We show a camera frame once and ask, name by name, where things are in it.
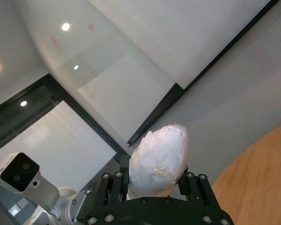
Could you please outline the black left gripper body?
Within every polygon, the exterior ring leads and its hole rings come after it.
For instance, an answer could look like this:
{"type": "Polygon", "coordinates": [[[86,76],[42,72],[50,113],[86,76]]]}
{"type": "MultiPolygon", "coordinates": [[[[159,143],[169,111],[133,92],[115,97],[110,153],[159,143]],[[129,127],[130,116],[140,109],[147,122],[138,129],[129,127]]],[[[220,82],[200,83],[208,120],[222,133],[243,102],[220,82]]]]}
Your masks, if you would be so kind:
{"type": "Polygon", "coordinates": [[[98,214],[94,208],[102,206],[102,201],[86,202],[83,203],[76,219],[79,222],[88,222],[92,219],[99,220],[98,214]]]}

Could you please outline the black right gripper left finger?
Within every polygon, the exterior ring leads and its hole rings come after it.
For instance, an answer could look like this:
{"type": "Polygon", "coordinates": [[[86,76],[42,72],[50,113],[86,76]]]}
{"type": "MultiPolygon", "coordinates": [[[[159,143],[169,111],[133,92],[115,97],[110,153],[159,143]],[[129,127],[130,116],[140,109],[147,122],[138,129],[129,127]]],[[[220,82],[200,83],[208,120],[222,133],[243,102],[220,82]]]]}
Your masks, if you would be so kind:
{"type": "Polygon", "coordinates": [[[119,170],[114,174],[104,173],[96,195],[97,205],[120,203],[126,200],[129,186],[129,155],[123,155],[119,170]]]}

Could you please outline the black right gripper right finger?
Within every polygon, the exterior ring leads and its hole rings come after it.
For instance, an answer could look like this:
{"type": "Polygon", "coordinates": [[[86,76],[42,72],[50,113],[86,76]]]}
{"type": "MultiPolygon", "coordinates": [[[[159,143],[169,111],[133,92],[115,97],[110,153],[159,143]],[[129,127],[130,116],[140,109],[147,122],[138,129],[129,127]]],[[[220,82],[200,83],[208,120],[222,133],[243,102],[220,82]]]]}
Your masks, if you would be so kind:
{"type": "Polygon", "coordinates": [[[208,207],[220,206],[205,174],[196,176],[187,167],[178,180],[178,187],[188,202],[208,207]]]}

